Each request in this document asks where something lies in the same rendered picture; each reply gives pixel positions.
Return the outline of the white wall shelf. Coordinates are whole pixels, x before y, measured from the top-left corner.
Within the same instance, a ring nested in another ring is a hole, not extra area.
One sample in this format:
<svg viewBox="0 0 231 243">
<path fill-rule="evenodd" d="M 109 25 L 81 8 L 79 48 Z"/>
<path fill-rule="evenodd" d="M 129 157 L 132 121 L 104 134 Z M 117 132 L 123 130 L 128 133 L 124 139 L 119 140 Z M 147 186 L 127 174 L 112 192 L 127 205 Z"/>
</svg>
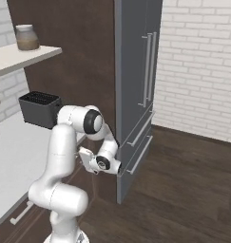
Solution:
<svg viewBox="0 0 231 243">
<path fill-rule="evenodd" d="M 0 47 L 0 77 L 61 53 L 60 47 L 40 46 L 30 51 L 21 51 L 16 44 Z"/>
</svg>

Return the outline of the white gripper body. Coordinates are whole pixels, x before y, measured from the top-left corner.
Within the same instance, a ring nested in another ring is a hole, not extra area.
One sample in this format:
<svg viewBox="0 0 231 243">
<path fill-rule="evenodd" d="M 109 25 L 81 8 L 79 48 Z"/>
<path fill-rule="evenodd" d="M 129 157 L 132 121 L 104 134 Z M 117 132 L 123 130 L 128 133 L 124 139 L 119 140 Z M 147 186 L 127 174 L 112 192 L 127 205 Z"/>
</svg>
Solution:
<svg viewBox="0 0 231 243">
<path fill-rule="evenodd" d="M 93 174 L 98 174 L 98 167 L 96 164 L 96 159 L 95 159 L 94 154 L 90 150 L 86 149 L 85 147 L 81 147 L 79 149 L 79 156 L 82 160 L 82 163 L 83 163 L 85 169 L 88 172 L 93 173 Z"/>
</svg>

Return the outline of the dark brown tall cabinet panel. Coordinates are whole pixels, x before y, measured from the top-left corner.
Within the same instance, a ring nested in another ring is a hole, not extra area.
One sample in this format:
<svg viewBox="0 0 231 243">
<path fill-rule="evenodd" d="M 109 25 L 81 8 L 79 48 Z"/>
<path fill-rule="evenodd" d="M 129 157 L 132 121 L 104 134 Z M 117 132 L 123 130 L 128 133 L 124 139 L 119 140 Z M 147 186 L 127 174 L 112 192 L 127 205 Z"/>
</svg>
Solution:
<svg viewBox="0 0 231 243">
<path fill-rule="evenodd" d="M 7 0 L 14 25 L 62 53 L 25 68 L 31 91 L 97 106 L 116 129 L 114 0 Z"/>
</svg>

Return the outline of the beige ceramic jar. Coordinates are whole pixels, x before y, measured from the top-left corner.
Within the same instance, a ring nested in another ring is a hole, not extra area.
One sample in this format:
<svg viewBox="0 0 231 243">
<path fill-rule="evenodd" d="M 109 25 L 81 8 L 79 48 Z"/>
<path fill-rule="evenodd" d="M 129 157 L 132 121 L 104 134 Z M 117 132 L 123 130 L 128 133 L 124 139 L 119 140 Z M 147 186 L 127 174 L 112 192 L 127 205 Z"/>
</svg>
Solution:
<svg viewBox="0 0 231 243">
<path fill-rule="evenodd" d="M 17 25 L 15 28 L 17 46 L 20 50 L 35 50 L 40 47 L 33 25 Z"/>
</svg>

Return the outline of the grey fridge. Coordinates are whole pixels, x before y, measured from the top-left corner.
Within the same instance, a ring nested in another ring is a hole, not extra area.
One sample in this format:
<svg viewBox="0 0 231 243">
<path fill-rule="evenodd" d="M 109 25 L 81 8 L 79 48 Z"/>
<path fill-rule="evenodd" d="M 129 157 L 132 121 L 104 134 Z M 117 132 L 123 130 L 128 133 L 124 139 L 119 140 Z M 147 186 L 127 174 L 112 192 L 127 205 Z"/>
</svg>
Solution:
<svg viewBox="0 0 231 243">
<path fill-rule="evenodd" d="M 131 170 L 152 136 L 151 123 L 146 127 L 134 147 L 127 140 L 144 114 L 153 110 L 154 87 L 160 38 L 163 0 L 115 0 L 115 86 L 116 86 L 116 139 L 119 142 L 117 160 L 122 163 L 117 176 L 117 202 L 122 203 L 136 177 L 142 162 L 147 156 L 149 146 L 144 152 L 133 175 Z M 151 101 L 143 102 L 144 67 L 147 33 L 157 32 L 155 65 L 152 82 Z"/>
</svg>

